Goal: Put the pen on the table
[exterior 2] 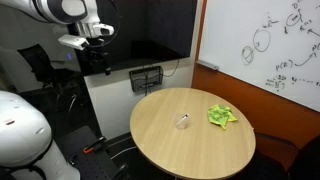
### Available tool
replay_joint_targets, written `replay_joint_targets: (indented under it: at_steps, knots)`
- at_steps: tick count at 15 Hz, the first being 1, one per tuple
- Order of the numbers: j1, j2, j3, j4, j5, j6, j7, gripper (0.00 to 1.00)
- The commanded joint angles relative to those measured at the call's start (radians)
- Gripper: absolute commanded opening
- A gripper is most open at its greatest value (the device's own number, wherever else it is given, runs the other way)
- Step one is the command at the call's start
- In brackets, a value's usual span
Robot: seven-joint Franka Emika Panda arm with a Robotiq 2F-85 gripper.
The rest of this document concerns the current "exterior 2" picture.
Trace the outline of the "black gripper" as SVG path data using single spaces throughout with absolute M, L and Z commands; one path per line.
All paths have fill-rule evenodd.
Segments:
M 90 65 L 93 69 L 104 69 L 104 53 L 103 53 L 103 43 L 102 38 L 88 38 L 89 46 L 87 47 L 87 57 Z M 111 74 L 111 67 L 105 68 L 106 76 Z

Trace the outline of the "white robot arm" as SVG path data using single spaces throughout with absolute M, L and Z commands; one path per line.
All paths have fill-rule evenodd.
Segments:
M 1 0 L 1 4 L 48 23 L 75 23 L 78 33 L 59 42 L 74 49 L 90 46 L 90 38 L 110 36 L 96 0 Z M 80 180 L 79 170 L 65 160 L 45 116 L 21 96 L 1 91 L 0 166 L 17 180 Z

